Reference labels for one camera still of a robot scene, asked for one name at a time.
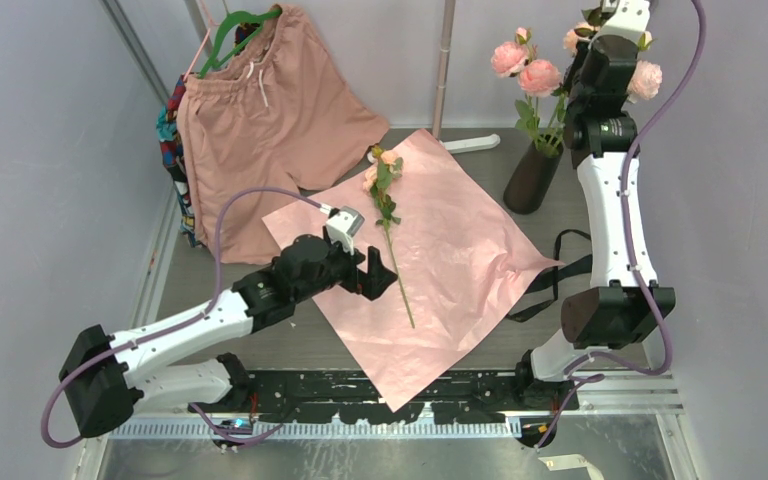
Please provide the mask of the peach rose bud stem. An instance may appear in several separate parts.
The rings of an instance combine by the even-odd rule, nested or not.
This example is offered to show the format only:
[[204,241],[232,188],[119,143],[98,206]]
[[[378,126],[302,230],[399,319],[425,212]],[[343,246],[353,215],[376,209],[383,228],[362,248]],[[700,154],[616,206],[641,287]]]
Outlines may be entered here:
[[396,215],[397,203],[390,191],[396,181],[403,177],[403,158],[394,150],[385,150],[379,144],[372,145],[368,154],[372,158],[373,166],[365,173],[363,189],[372,199],[373,205],[378,211],[379,218],[376,220],[376,225],[383,230],[387,251],[393,262],[393,270],[397,275],[400,295],[410,326],[415,329],[415,319],[401,278],[392,238],[393,226],[400,225],[402,219]]

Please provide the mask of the black ribbon gold lettering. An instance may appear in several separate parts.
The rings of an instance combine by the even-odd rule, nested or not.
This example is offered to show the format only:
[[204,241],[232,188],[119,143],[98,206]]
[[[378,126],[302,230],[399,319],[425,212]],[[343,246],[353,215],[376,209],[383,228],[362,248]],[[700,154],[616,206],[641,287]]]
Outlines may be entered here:
[[570,264],[554,266],[544,270],[532,281],[525,293],[530,294],[551,289],[552,298],[517,312],[509,312],[504,319],[517,323],[525,323],[534,318],[559,300],[559,283],[562,280],[579,275],[590,274],[592,272],[592,263],[593,256],[588,254]]

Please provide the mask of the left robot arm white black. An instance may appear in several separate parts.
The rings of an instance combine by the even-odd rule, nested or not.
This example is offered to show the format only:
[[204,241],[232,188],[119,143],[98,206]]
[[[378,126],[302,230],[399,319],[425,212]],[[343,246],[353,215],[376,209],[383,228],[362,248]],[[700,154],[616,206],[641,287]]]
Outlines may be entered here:
[[197,365],[179,360],[290,318],[296,306],[340,287],[374,301],[397,281],[380,251],[345,251],[328,237],[302,235],[271,263],[202,305],[147,327],[81,331],[58,375],[80,438],[115,430],[150,404],[229,408],[248,397],[244,368],[224,355]]

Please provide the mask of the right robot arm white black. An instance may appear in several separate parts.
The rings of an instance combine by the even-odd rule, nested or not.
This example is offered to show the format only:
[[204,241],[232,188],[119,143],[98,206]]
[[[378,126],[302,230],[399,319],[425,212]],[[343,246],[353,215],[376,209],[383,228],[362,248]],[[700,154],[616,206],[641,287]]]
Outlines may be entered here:
[[623,110],[638,53],[632,40],[596,34],[568,71],[564,144],[587,205],[590,287],[563,301],[560,329],[518,363],[519,390],[571,384],[585,362],[642,342],[675,306],[645,252],[637,128]]

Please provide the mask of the pink wrapping paper sheet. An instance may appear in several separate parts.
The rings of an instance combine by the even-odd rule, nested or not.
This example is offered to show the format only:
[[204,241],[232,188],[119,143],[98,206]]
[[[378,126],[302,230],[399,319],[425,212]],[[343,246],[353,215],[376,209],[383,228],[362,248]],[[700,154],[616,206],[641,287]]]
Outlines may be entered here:
[[[406,405],[461,361],[551,265],[556,229],[542,215],[509,212],[501,202],[524,143],[451,155],[425,130],[389,131],[383,139],[405,161],[392,187],[401,224],[395,255],[416,328],[398,283],[378,300],[335,288],[302,304],[289,320],[252,339],[273,369],[357,369],[390,408]],[[353,176],[321,194],[360,210],[361,247],[375,246],[393,267],[371,198]]]

